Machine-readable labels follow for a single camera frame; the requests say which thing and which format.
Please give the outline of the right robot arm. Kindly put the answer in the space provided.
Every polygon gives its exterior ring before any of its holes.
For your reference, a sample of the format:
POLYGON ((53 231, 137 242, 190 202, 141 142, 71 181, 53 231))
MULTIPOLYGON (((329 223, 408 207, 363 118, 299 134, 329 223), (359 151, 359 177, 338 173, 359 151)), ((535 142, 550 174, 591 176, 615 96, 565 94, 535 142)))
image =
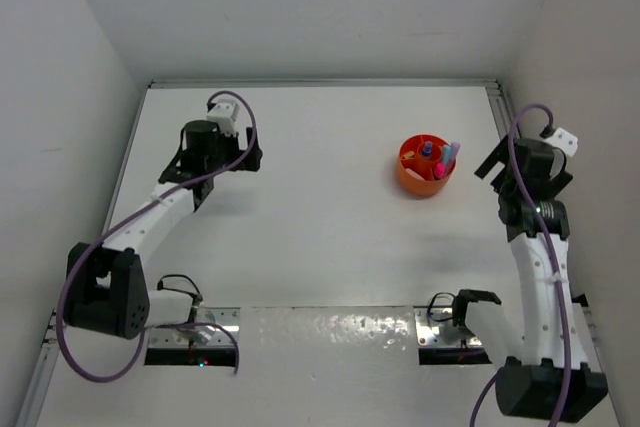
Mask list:
POLYGON ((608 394, 577 331, 569 286, 568 214, 556 195, 572 176, 567 155, 549 140, 503 138, 476 170, 491 185, 519 276, 524 326, 516 329, 493 292, 462 289, 453 325, 481 342, 493 364, 496 401, 505 416, 576 424, 608 394))

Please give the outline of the blue capped glue stick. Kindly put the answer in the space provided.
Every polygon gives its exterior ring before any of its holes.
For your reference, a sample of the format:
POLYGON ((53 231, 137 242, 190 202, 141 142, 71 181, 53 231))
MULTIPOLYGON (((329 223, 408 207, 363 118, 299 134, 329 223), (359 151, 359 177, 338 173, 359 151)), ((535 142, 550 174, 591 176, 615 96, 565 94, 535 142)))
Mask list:
POLYGON ((445 166, 448 166, 453 161, 453 147, 451 144, 443 147, 441 160, 445 166))

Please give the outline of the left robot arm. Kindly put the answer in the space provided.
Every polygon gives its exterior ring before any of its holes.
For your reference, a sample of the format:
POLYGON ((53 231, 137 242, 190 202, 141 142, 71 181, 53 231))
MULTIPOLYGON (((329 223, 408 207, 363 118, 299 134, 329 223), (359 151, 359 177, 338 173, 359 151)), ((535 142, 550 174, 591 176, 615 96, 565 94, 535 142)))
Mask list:
POLYGON ((176 154, 134 218, 95 246, 79 243, 71 250, 61 309, 65 324, 132 339, 146 328, 189 321, 195 295, 155 287, 146 280, 146 267, 169 233, 204 203, 216 176, 259 170, 256 128, 247 127, 246 136, 241 148, 233 125, 196 120, 181 129, 176 154))

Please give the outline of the purple correction tape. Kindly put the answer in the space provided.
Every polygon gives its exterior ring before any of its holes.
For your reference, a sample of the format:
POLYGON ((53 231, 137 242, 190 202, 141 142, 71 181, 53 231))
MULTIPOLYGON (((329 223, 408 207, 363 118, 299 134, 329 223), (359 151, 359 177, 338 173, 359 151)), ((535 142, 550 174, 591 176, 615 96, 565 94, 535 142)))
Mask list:
POLYGON ((459 142, 452 142, 450 144, 450 157, 449 157, 449 165, 452 165, 454 163, 454 161, 456 160, 457 154, 460 150, 460 143, 459 142))

